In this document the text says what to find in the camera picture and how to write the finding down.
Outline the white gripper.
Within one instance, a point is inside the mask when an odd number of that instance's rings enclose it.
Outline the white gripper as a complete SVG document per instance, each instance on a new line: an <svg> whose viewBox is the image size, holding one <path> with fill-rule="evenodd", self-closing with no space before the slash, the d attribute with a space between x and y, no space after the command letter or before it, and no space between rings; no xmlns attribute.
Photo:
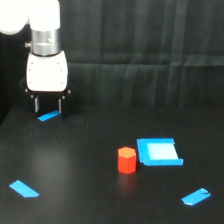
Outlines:
<svg viewBox="0 0 224 224"><path fill-rule="evenodd" d="M69 116L70 100L65 95L74 92L77 85L68 75L64 51L47 57L30 52L27 58L26 77L20 81L19 86L25 93L33 94L31 100L36 117L39 116L40 104L39 95L34 94L40 92L62 94L58 100L58 110L63 118Z"/></svg>

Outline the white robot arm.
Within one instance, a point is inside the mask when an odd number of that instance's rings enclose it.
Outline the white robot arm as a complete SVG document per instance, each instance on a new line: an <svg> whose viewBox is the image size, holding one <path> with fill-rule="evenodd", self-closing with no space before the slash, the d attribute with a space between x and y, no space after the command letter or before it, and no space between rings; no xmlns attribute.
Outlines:
<svg viewBox="0 0 224 224"><path fill-rule="evenodd" d="M58 113L65 114L66 96L75 83L68 75L65 52L60 44L59 0L0 0L0 33L15 35L26 25L31 31L26 77L20 82L39 113L39 94L57 93Z"/></svg>

